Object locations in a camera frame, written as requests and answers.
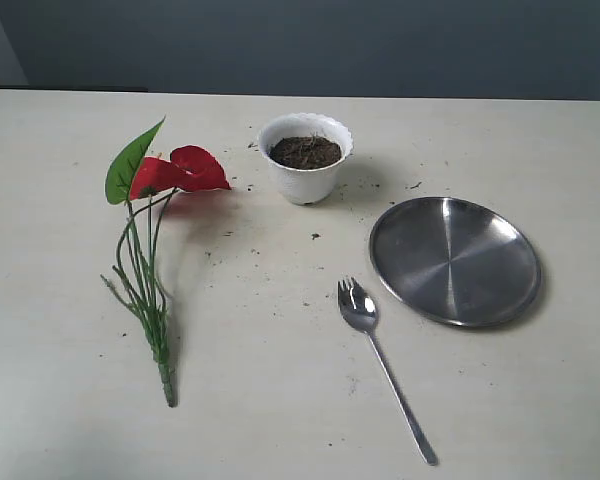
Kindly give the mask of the red artificial anthurium flower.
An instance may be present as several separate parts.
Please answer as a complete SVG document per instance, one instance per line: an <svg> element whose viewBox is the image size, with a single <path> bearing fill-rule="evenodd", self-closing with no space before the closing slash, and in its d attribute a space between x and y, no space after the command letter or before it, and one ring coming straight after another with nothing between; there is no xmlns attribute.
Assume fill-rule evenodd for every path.
<svg viewBox="0 0 600 480"><path fill-rule="evenodd" d="M149 147L162 122L127 144L110 164L104 183L108 204L122 205L127 216L115 247L112 271L101 280L140 323L155 362L166 404L177 405L169 339L169 302L159 278L159 234L169 204L180 193L231 188L225 171L206 149L186 145L168 158L151 156Z"/></svg>

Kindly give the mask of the white plastic flower pot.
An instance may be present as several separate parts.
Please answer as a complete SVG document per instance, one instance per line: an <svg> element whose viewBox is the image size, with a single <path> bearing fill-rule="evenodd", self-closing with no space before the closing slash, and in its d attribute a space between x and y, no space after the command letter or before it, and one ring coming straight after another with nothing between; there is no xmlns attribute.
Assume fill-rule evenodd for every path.
<svg viewBox="0 0 600 480"><path fill-rule="evenodd" d="M334 163L312 169L282 165L271 156L272 150L292 137L323 138L336 144L341 152ZM259 132L258 149L268 162L272 182L278 192L296 205L320 202L333 191L339 169L353 151L349 129L336 119L317 113L290 113L270 120Z"/></svg>

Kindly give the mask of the round stainless steel plate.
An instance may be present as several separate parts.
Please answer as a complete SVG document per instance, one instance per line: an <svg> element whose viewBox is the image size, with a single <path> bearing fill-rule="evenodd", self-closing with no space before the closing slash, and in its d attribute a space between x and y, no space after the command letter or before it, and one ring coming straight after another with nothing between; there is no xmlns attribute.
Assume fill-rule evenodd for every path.
<svg viewBox="0 0 600 480"><path fill-rule="evenodd" d="M462 199L393 205L375 222L368 248L385 288L441 324L499 327L524 315L541 290L531 242L501 215Z"/></svg>

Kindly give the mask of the stainless steel spork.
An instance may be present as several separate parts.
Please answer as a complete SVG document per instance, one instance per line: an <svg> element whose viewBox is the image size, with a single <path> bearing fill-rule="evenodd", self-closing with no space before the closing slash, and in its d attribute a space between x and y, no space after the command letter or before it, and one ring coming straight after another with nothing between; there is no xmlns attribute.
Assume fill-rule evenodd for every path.
<svg viewBox="0 0 600 480"><path fill-rule="evenodd" d="M437 466L438 456L410 408L377 339L379 313L374 299L353 277L349 277L337 284L337 302L344 321L368 338L423 460L429 466Z"/></svg>

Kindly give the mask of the dark soil in pot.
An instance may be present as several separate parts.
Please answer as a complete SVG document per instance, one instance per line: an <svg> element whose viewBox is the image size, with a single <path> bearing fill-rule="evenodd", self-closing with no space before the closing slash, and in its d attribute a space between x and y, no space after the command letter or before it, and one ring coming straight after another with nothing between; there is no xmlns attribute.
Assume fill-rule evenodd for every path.
<svg viewBox="0 0 600 480"><path fill-rule="evenodd" d="M285 167L315 170L338 162L342 150L338 144L320 136L288 137L271 148L269 157Z"/></svg>

